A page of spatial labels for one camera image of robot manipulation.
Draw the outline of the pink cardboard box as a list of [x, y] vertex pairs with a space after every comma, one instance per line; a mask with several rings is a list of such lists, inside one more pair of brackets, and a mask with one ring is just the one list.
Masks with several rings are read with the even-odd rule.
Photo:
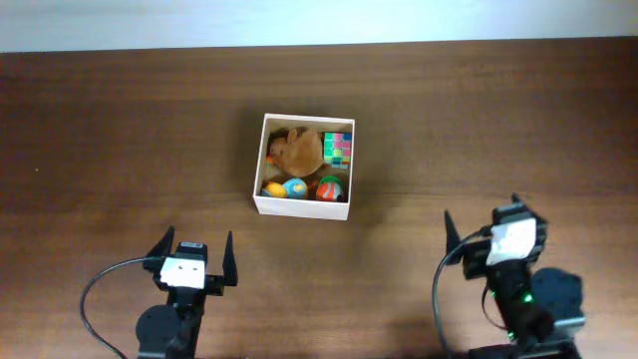
[[[269, 181], [283, 183], [287, 180], [296, 178], [275, 166], [268, 155], [271, 142], [276, 138], [286, 137], [291, 129], [297, 129], [299, 133], [303, 133], [307, 129], [315, 129], [320, 136], [322, 145], [324, 134], [327, 132], [351, 133], [353, 135], [351, 166], [347, 170], [341, 170], [330, 168], [324, 163], [324, 165], [313, 175], [299, 178], [309, 185], [310, 197], [308, 199], [287, 199], [262, 196], [260, 191]], [[266, 114], [263, 118], [258, 162], [252, 192], [258, 212], [270, 215], [346, 220], [348, 218], [352, 202], [354, 145], [355, 121], [353, 119]], [[319, 185], [319, 181], [321, 178], [326, 176], [336, 176], [342, 182], [342, 189], [345, 195], [342, 202], [319, 201], [316, 199], [315, 193]]]

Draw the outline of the green lattice ball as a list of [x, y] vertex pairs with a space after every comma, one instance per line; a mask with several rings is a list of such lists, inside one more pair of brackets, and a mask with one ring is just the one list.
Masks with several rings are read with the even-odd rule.
[[319, 184], [323, 184], [326, 182], [335, 182], [338, 185], [342, 185], [342, 182], [340, 181], [340, 179], [336, 176], [326, 176], [320, 179]]

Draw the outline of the brown plush chicken toy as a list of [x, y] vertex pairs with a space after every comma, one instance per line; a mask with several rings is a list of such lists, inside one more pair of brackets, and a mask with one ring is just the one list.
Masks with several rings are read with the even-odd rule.
[[275, 166], [297, 178], [313, 175], [324, 165], [323, 145], [315, 129], [303, 133], [291, 129], [286, 137], [271, 142], [268, 155]]

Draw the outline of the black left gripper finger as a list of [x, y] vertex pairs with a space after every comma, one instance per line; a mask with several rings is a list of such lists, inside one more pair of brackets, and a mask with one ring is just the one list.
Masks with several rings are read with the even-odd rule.
[[238, 271], [233, 251], [233, 233], [230, 230], [227, 235], [224, 257], [222, 260], [223, 281], [225, 286], [238, 285]]
[[174, 227], [170, 226], [161, 240], [147, 253], [146, 258], [162, 258], [170, 255], [174, 239]]

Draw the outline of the red white ball toy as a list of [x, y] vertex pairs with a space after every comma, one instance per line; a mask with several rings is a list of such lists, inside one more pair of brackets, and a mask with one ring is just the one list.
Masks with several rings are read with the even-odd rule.
[[328, 180], [319, 183], [315, 197], [319, 201], [342, 202], [345, 195], [337, 181]]

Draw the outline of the colourful puzzle cube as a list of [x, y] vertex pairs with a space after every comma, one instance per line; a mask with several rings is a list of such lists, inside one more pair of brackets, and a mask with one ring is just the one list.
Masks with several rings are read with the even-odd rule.
[[323, 137], [324, 163], [333, 169], [347, 170], [352, 162], [353, 135], [330, 133]]

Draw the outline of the orange blue duck toy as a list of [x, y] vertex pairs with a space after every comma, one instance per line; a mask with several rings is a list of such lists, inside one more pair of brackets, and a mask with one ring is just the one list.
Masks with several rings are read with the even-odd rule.
[[293, 178], [283, 183], [269, 181], [261, 189], [260, 194], [275, 198], [308, 199], [310, 197], [310, 188], [303, 179]]

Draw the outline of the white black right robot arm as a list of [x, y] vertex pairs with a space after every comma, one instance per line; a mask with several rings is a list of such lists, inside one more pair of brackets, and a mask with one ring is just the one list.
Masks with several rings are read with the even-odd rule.
[[547, 220], [515, 193], [511, 204], [492, 211], [491, 223], [466, 238], [448, 211], [444, 218], [446, 255], [435, 272], [432, 304], [446, 355], [455, 356], [443, 328], [439, 282], [445, 267], [460, 263], [465, 279], [485, 280], [481, 297], [493, 298], [502, 320], [496, 327], [509, 340], [471, 349], [469, 359], [578, 358], [574, 337], [586, 322], [582, 278], [555, 267], [531, 271], [545, 249]]

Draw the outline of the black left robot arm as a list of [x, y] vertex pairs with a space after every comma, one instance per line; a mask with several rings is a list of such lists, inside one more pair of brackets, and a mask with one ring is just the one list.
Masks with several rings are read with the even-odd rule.
[[139, 358], [193, 359], [206, 298], [221, 296], [225, 288], [238, 284], [231, 233], [226, 239], [220, 275], [206, 272], [205, 244], [183, 241], [173, 246], [174, 235], [175, 229], [170, 227], [143, 262], [143, 269], [153, 275], [155, 285], [167, 299], [138, 319]]

